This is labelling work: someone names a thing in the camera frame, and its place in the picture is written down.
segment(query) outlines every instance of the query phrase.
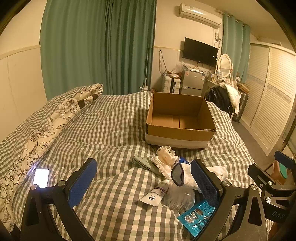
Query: television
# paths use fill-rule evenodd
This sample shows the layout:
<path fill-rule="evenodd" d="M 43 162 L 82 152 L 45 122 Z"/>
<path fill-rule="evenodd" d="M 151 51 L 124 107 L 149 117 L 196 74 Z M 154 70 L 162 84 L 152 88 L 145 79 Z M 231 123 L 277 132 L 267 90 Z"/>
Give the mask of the television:
<path fill-rule="evenodd" d="M 197 61 L 198 63 L 215 67 L 217 53 L 218 49 L 211 45 L 185 38 L 183 58 L 191 59 Z"/>

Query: suitcase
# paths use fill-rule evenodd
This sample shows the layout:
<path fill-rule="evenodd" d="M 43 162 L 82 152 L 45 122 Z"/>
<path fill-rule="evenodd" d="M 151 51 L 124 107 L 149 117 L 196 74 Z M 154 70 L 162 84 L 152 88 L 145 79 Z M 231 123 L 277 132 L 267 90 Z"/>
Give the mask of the suitcase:
<path fill-rule="evenodd" d="M 238 123 L 239 123 L 240 118 L 242 117 L 242 114 L 244 112 L 244 108 L 246 107 L 246 103 L 249 98 L 248 94 L 246 94 L 245 92 L 242 92 L 240 90 L 239 90 L 239 92 L 241 93 L 241 99 L 239 102 L 239 112 L 238 112 L 238 114 L 234 113 L 233 117 L 232 117 L 232 120 L 236 121 Z"/>

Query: glowing white screen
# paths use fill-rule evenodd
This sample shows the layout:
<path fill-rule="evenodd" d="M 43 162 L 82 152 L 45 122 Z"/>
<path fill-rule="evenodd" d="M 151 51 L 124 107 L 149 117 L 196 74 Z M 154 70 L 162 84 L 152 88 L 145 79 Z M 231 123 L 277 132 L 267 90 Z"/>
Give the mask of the glowing white screen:
<path fill-rule="evenodd" d="M 33 184 L 37 184 L 40 188 L 46 188 L 48 183 L 48 176 L 48 169 L 36 169 Z"/>

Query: white louvered door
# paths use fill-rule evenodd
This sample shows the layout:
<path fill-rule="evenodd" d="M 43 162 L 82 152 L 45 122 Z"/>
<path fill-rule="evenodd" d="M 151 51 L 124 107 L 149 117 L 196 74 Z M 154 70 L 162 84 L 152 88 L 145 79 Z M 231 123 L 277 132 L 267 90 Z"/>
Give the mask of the white louvered door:
<path fill-rule="evenodd" d="M 270 47 L 265 89 L 250 124 L 268 154 L 282 134 L 291 113 L 296 85 L 295 55 Z"/>
<path fill-rule="evenodd" d="M 262 45 L 250 46 L 248 76 L 249 98 L 244 109 L 242 120 L 251 125 L 257 112 L 267 77 L 269 61 L 269 47 Z"/>

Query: tube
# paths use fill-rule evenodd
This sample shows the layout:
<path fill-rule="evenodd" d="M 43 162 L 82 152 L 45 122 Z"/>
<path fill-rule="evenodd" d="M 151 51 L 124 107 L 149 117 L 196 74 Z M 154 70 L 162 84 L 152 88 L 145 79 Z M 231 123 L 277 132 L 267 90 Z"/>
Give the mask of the tube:
<path fill-rule="evenodd" d="M 158 206 L 163 196 L 168 190 L 170 184 L 169 179 L 163 180 L 156 188 L 151 190 L 148 194 L 140 199 L 141 202 L 147 203 L 152 206 Z"/>

